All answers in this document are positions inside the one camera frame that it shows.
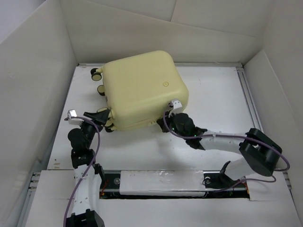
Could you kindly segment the yellow hard-shell suitcase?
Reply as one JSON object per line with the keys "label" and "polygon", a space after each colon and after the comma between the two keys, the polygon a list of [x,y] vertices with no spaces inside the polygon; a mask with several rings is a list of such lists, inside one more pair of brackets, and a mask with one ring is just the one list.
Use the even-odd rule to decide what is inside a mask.
{"label": "yellow hard-shell suitcase", "polygon": [[153,125],[172,100],[178,100],[182,109],[188,105],[188,88],[165,51],[111,61],[90,73],[93,81],[103,81],[97,91],[110,110],[108,131]]}

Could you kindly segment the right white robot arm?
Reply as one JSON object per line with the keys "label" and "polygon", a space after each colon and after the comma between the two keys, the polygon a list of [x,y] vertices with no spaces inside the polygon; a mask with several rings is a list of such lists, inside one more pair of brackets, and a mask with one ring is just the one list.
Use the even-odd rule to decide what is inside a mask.
{"label": "right white robot arm", "polygon": [[169,115],[165,112],[156,123],[163,133],[169,132],[182,138],[193,149],[220,150],[240,155],[239,159],[224,163],[216,175],[218,185],[214,185],[214,189],[235,187],[249,180],[248,175],[254,173],[271,177],[271,183],[276,181],[273,172],[282,157],[282,149],[259,129],[251,128],[244,134],[217,133],[195,126],[186,113]]}

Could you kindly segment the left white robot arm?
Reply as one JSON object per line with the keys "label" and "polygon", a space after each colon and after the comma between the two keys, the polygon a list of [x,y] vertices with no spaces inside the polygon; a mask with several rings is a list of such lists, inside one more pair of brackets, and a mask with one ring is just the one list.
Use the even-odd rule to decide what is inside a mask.
{"label": "left white robot arm", "polygon": [[63,226],[103,227],[104,220],[98,213],[100,187],[105,183],[103,167],[96,163],[100,148],[100,132],[106,125],[110,111],[105,108],[95,113],[85,112],[78,116],[69,110],[65,120],[77,125],[70,130],[71,162],[74,169],[75,187],[66,207]]}

